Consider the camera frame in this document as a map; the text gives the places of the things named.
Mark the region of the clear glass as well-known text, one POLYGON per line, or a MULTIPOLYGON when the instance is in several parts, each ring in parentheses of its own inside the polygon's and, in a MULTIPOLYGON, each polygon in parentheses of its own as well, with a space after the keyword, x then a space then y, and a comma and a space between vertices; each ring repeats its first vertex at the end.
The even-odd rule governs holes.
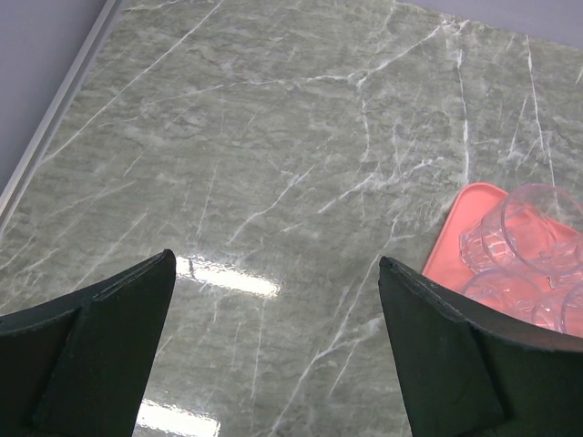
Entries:
POLYGON ((545 297, 544 290, 531 278, 505 269, 489 269, 476 274, 459 293, 526 322, 532 321, 532 310, 545 297))
POLYGON ((459 246, 461 260, 474 272, 574 274, 582 268, 582 203, 562 188, 526 184, 466 228, 459 246))
POLYGON ((582 337, 582 284, 551 290, 532 309, 531 322, 547 330, 582 337))

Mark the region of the left aluminium rail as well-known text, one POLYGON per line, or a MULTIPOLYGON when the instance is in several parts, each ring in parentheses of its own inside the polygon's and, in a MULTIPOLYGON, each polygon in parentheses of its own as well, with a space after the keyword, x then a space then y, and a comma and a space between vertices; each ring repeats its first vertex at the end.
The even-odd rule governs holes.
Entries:
POLYGON ((121 1, 1 4, 1 220, 6 222, 82 85, 121 1))

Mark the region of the pink plastic tray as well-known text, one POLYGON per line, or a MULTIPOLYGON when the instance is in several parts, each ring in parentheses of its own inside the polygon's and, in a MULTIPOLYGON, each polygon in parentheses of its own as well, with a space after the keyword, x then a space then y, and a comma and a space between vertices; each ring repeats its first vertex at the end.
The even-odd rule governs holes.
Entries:
POLYGON ((582 334, 582 203, 526 184, 474 183, 457 196, 424 275, 540 328, 582 334))

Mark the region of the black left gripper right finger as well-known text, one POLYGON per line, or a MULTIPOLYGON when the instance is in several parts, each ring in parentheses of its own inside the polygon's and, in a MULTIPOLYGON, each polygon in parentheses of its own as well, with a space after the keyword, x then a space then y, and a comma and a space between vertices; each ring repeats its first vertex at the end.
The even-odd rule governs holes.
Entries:
POLYGON ((379 292, 414 436, 579 436, 582 340, 513 319, 380 260, 379 292))

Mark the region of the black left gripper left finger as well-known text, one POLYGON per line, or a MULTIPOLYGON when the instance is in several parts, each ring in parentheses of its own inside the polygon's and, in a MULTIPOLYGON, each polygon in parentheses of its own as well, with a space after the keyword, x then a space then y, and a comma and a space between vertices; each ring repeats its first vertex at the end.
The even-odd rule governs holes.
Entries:
POLYGON ((1 318, 4 436, 129 436, 176 281, 159 254, 1 318))

